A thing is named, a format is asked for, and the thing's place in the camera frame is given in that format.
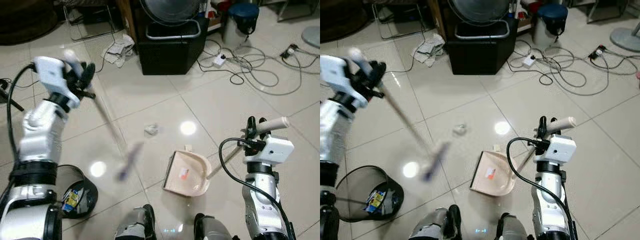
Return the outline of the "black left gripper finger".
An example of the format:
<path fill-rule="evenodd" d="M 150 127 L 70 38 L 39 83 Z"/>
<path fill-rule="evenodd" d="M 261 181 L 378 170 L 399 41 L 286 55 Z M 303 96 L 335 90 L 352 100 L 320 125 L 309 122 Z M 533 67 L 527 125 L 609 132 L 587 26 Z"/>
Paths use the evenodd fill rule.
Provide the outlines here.
<path fill-rule="evenodd" d="M 359 66 L 362 73 L 364 73 L 368 79 L 372 79 L 371 74 L 373 72 L 373 67 L 366 58 L 354 58 L 354 63 Z"/>
<path fill-rule="evenodd" d="M 80 74 L 80 88 L 89 89 L 96 73 L 96 64 L 94 62 L 80 62 L 82 73 Z"/>
<path fill-rule="evenodd" d="M 378 87 L 381 85 L 382 78 L 387 70 L 387 64 L 383 61 L 372 61 L 372 86 Z"/>
<path fill-rule="evenodd" d="M 78 81 L 80 80 L 80 76 L 81 74 L 78 74 L 78 70 L 81 70 L 81 63 L 80 60 L 76 59 L 76 60 L 68 60 L 68 59 L 64 59 L 62 60 L 62 62 L 64 62 L 65 64 L 65 73 L 64 73 L 64 78 L 67 81 Z"/>

